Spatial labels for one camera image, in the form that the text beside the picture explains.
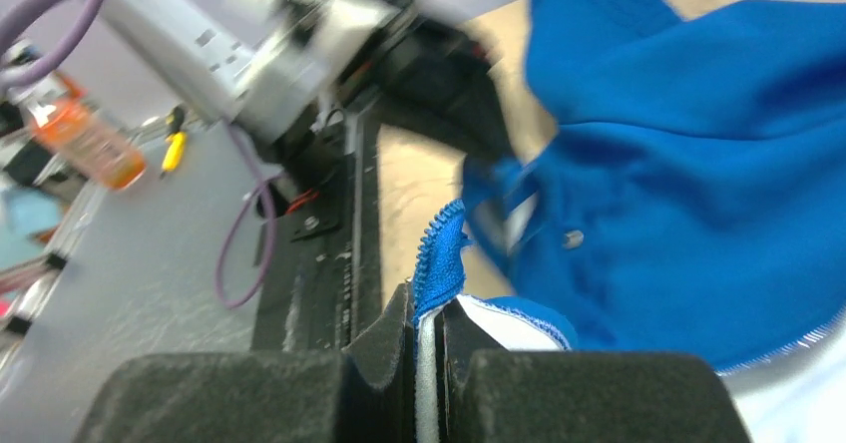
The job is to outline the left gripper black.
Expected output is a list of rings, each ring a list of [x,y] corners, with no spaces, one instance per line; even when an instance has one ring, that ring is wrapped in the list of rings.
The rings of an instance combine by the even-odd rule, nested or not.
[[[513,158],[487,49],[464,31],[405,11],[356,55],[368,114],[487,163]]]

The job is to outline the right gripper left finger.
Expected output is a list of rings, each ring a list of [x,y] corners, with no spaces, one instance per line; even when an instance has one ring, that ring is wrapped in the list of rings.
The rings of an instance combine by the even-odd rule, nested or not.
[[[409,442],[412,292],[342,349],[152,354],[107,379],[79,442]]]

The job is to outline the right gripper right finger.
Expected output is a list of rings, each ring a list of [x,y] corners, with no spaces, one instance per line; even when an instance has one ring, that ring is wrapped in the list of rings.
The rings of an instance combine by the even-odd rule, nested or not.
[[[721,380],[672,353],[508,351],[458,302],[438,318],[450,442],[747,442]]]

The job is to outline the blue zip jacket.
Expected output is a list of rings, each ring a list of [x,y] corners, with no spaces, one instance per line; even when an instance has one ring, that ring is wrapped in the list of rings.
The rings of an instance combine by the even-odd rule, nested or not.
[[[751,442],[845,438],[845,7],[530,0],[556,135],[466,161],[413,278],[415,436],[447,442],[438,318],[508,351],[705,362]]]

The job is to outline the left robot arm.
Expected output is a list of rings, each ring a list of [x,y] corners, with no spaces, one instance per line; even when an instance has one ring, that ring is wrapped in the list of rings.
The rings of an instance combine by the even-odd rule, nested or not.
[[[413,0],[231,0],[272,22],[243,46],[191,0],[105,0],[108,25],[202,117],[290,166],[321,94],[495,163],[514,154],[485,48]]]

